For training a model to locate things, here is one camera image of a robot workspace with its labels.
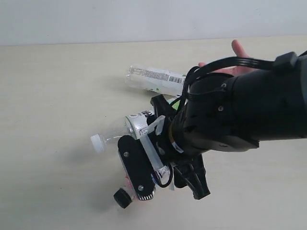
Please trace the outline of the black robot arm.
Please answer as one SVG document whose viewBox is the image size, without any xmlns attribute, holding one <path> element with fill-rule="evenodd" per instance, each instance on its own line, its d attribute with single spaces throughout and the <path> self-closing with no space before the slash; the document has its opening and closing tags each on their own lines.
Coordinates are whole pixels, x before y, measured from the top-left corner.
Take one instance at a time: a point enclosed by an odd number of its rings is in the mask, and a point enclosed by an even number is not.
<svg viewBox="0 0 307 230">
<path fill-rule="evenodd" d="M 295 52 L 274 61 L 227 57 L 186 75 L 178 108 L 151 99 L 162 128 L 149 139 L 162 162 L 173 165 L 177 188 L 195 199 L 210 194 L 202 154 L 244 152 L 261 141 L 307 136 L 307 56 Z"/>
</svg>

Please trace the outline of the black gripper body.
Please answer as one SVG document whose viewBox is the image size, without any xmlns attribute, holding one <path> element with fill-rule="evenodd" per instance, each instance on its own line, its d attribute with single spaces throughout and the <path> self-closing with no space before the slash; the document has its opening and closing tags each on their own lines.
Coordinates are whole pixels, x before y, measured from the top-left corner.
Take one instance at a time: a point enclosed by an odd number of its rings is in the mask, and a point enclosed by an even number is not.
<svg viewBox="0 0 307 230">
<path fill-rule="evenodd" d="M 209 150 L 242 152 L 259 141 L 240 130 L 231 105 L 235 77 L 211 73 L 189 88 L 187 101 L 178 108 L 182 119 L 164 120 L 160 135 L 151 135 L 163 163 L 188 162 Z"/>
</svg>

